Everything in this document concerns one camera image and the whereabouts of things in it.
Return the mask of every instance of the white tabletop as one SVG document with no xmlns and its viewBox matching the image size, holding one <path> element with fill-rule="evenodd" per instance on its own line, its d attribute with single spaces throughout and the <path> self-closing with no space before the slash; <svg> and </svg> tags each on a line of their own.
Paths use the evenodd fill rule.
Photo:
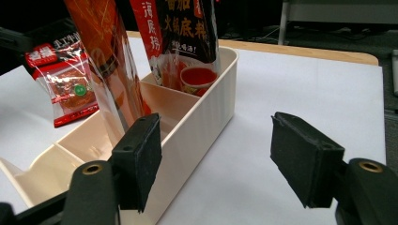
<svg viewBox="0 0 398 225">
<path fill-rule="evenodd" d="M 141 39 L 130 45 L 149 73 Z M 385 163 L 381 67 L 238 50 L 235 115 L 159 224 L 336 224 L 330 209 L 304 209 L 270 159 L 271 116 L 301 117 L 345 150 L 344 160 Z M 79 122 L 54 128 L 49 97 L 23 67 L 0 76 L 0 157 L 21 170 Z M 0 202 L 26 209 L 0 172 Z"/>
</svg>

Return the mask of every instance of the snack bag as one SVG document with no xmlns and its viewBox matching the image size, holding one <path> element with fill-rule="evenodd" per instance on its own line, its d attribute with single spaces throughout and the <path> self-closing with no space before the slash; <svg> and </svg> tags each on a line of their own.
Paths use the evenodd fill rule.
<svg viewBox="0 0 398 225">
<path fill-rule="evenodd" d="M 36 46 L 22 54 L 23 65 L 49 94 L 58 128 L 99 109 L 82 42 L 70 18 L 29 32 Z"/>
<path fill-rule="evenodd" d="M 100 113 L 115 146 L 135 120 L 150 114 L 115 0 L 64 0 L 86 49 Z"/>
</svg>

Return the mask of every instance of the red sauce packet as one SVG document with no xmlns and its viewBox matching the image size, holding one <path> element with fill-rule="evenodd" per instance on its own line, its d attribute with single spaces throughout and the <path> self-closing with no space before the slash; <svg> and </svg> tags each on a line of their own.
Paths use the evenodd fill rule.
<svg viewBox="0 0 398 225">
<path fill-rule="evenodd" d="M 220 73 L 211 0 L 130 0 L 156 83 L 202 96 Z"/>
<path fill-rule="evenodd" d="M 93 88 L 111 144 L 150 114 L 115 0 L 64 0 L 89 55 Z"/>
</svg>

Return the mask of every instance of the plastic packaging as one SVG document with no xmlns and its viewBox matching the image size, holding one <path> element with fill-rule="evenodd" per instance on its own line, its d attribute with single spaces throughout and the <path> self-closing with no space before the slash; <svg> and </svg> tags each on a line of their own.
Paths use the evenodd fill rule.
<svg viewBox="0 0 398 225">
<path fill-rule="evenodd" d="M 91 87 L 88 57 L 70 18 L 29 33 L 36 43 L 22 54 L 32 78 L 49 94 L 54 110 L 54 127 L 96 112 L 99 106 Z"/>
<path fill-rule="evenodd" d="M 130 0 L 159 85 L 202 96 L 220 75 L 211 0 Z"/>
<path fill-rule="evenodd" d="M 111 143 L 150 113 L 140 90 L 126 29 L 114 0 L 64 0 L 89 55 L 93 88 Z"/>
</svg>

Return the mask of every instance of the green label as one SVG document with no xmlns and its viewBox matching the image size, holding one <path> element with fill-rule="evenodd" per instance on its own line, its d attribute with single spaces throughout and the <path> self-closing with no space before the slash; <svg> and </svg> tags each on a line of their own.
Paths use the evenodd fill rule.
<svg viewBox="0 0 398 225">
<path fill-rule="evenodd" d="M 85 93 L 87 92 L 87 89 L 85 89 L 85 86 L 84 86 L 84 85 L 82 85 L 82 84 L 77 84 L 77 85 L 75 85 L 75 87 L 74 87 L 74 91 L 75 91 L 75 94 L 76 94 L 77 96 L 84 96 Z"/>
</svg>

